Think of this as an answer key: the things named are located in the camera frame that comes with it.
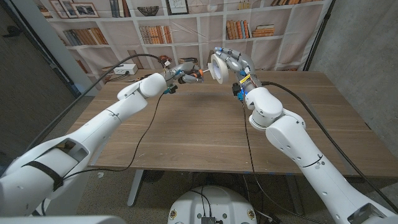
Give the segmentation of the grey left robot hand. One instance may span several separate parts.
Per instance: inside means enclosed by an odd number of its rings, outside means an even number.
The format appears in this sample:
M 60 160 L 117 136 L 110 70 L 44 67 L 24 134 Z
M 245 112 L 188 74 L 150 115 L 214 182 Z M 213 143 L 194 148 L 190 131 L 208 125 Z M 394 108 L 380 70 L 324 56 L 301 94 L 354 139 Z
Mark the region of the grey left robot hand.
M 193 62 L 185 62 L 173 68 L 166 69 L 164 79 L 167 85 L 174 84 L 175 82 L 179 84 L 201 83 L 203 82 L 203 74 L 200 68 Z

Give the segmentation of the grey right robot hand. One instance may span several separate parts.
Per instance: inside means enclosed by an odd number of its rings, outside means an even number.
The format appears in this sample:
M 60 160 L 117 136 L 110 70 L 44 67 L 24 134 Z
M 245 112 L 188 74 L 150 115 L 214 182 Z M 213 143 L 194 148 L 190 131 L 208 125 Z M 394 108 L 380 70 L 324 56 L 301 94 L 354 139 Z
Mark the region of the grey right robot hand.
M 221 80 L 223 75 L 226 74 L 221 70 L 222 67 L 234 72 L 236 82 L 245 93 L 261 86 L 261 81 L 256 76 L 254 62 L 244 53 L 234 49 L 215 47 L 208 68 L 213 78 L 220 84 L 226 82 L 226 79 Z

